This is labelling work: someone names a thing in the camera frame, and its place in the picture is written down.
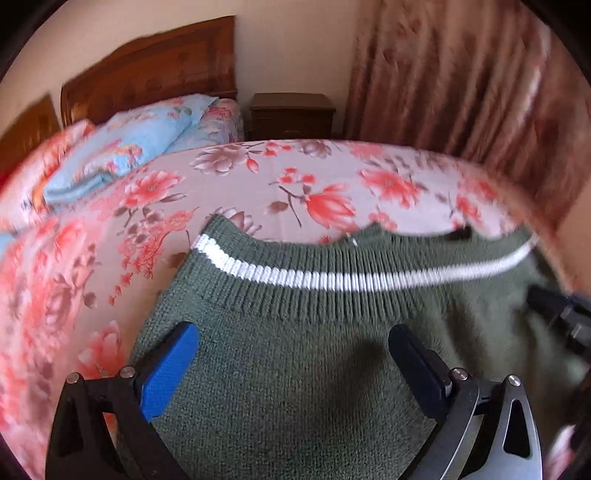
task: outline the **floral bedsheet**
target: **floral bedsheet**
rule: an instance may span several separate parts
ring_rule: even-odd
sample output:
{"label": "floral bedsheet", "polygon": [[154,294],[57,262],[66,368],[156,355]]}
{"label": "floral bedsheet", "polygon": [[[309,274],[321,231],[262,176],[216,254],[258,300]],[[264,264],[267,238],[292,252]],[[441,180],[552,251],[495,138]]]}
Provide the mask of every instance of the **floral bedsheet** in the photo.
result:
{"label": "floral bedsheet", "polygon": [[[114,375],[210,215],[266,241],[323,244],[379,222],[515,228],[473,167],[411,148],[247,142],[158,157],[24,232],[0,262],[0,432],[34,479],[65,376]],[[114,428],[113,419],[108,419]]]}

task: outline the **pink curtain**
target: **pink curtain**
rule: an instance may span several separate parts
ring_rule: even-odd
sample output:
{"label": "pink curtain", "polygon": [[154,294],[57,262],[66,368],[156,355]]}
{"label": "pink curtain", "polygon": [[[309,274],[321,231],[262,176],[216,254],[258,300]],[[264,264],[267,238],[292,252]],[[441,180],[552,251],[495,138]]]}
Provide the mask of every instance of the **pink curtain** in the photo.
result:
{"label": "pink curtain", "polygon": [[591,173],[591,87],[518,0],[363,0],[345,137],[479,163],[556,226]]}

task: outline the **screw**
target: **screw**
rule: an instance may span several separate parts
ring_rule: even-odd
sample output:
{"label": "screw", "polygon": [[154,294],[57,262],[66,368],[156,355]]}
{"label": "screw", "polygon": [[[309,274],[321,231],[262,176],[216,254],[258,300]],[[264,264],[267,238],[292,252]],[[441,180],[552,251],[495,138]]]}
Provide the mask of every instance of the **screw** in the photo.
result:
{"label": "screw", "polygon": [[70,385],[75,384],[80,379],[80,374],[76,372],[72,372],[70,375],[66,377],[66,382]]}
{"label": "screw", "polygon": [[464,380],[468,380],[468,372],[466,372],[463,368],[454,368],[452,370],[452,377],[460,382]]}
{"label": "screw", "polygon": [[521,385],[521,379],[517,375],[509,375],[507,380],[509,380],[509,383],[514,387],[519,387]]}
{"label": "screw", "polygon": [[119,376],[121,378],[131,378],[135,375],[135,368],[134,367],[123,367],[121,370],[119,370]]}

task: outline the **nightstand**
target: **nightstand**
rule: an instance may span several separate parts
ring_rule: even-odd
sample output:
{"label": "nightstand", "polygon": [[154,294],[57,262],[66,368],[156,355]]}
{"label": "nightstand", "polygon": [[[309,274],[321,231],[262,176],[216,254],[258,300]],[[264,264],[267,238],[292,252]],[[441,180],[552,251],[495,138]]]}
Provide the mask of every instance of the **nightstand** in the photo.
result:
{"label": "nightstand", "polygon": [[325,95],[257,93],[251,102],[251,140],[330,138],[334,114]]}

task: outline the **wall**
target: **wall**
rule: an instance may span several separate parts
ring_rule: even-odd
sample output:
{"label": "wall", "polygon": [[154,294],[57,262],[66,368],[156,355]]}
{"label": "wall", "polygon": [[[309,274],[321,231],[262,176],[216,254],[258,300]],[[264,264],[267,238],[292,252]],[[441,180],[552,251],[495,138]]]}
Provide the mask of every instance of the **wall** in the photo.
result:
{"label": "wall", "polygon": [[591,181],[560,224],[558,239],[564,262],[584,291],[591,294]]}
{"label": "wall", "polygon": [[27,105],[127,41],[224,15],[236,19],[238,101],[256,92],[326,94],[340,131],[358,0],[68,0],[35,32],[0,83],[0,132]]}

